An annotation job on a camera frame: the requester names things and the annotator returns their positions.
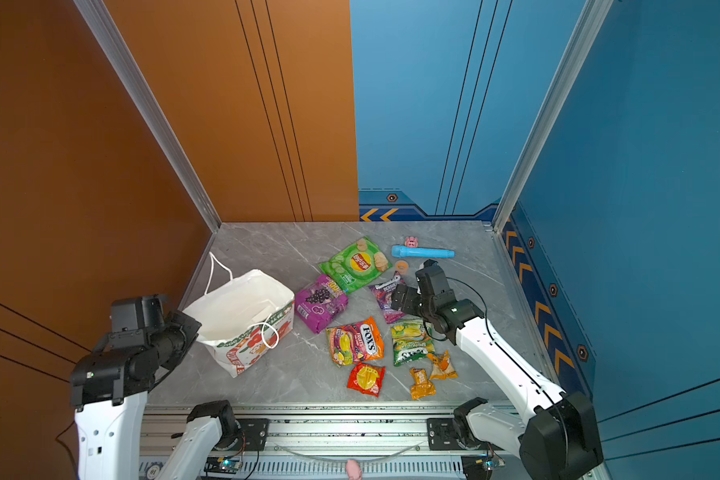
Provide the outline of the green Lays chips bag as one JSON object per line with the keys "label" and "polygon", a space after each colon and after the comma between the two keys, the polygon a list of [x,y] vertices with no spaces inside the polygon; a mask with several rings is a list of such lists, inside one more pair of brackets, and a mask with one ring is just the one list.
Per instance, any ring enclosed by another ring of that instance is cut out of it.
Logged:
{"label": "green Lays chips bag", "polygon": [[382,250],[367,237],[362,237],[321,263],[320,269],[342,291],[350,294],[370,285],[389,266],[390,262]]}

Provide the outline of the orange Fox's candy bag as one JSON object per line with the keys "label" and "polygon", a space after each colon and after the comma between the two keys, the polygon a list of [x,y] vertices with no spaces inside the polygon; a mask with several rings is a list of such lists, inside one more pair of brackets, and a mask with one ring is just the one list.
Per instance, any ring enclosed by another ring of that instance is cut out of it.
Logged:
{"label": "orange Fox's candy bag", "polygon": [[381,360],[385,356],[382,335],[373,317],[329,327],[326,337],[331,360],[339,367]]}

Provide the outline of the purple grape candy bag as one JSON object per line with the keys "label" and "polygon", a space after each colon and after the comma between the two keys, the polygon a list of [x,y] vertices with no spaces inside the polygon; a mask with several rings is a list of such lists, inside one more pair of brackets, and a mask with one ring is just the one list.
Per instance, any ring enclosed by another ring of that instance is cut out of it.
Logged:
{"label": "purple grape candy bag", "polygon": [[348,303],[348,296],[341,287],[330,276],[322,274],[295,296],[294,308],[307,328],[319,334],[347,308]]}

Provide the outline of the white floral paper bag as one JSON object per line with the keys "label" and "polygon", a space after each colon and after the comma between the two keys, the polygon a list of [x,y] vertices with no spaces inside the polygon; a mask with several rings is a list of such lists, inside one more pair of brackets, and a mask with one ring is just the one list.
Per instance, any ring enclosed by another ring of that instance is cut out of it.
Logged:
{"label": "white floral paper bag", "polygon": [[228,280],[215,289],[207,284],[183,312],[201,324],[197,341],[237,378],[293,330],[295,294],[261,270],[236,277],[214,254],[209,257],[210,267],[223,269]]}

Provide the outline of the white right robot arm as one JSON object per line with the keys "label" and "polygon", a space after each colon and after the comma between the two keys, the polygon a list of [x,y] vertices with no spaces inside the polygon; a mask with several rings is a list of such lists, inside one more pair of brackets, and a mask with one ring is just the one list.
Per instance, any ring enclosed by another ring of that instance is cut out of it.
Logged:
{"label": "white right robot arm", "polygon": [[453,412],[457,442],[488,454],[495,448],[517,457],[533,479],[580,479],[604,461],[594,406],[581,392],[567,392],[528,363],[469,299],[459,300],[452,278],[434,260],[424,262],[415,286],[399,285],[391,306],[428,323],[469,355],[514,407],[508,413],[476,397]]}

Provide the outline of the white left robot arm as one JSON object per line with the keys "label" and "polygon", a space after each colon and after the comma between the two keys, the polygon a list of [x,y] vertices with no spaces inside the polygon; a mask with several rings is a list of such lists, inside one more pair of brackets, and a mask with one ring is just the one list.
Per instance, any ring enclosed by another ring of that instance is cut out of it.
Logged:
{"label": "white left robot arm", "polygon": [[[170,310],[163,295],[117,300],[111,330],[81,358],[70,375],[78,434],[80,479],[136,479],[149,393],[171,373],[196,341],[200,322]],[[209,454],[241,445],[243,434],[226,400],[195,406],[179,444],[158,476],[195,479]]]}

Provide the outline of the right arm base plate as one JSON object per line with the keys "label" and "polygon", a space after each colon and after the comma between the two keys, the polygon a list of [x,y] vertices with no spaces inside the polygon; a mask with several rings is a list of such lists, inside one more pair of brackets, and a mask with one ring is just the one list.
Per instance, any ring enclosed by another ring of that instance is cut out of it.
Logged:
{"label": "right arm base plate", "polygon": [[472,450],[458,435],[452,418],[435,417],[426,420],[427,441],[431,451]]}

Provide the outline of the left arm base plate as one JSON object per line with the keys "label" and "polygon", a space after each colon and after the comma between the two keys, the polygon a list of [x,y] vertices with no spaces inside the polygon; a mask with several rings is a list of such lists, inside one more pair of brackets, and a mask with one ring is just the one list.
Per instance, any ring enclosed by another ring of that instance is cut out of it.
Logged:
{"label": "left arm base plate", "polygon": [[235,425],[223,421],[222,435],[214,451],[222,453],[260,452],[265,448],[270,420],[266,418],[237,419]]}

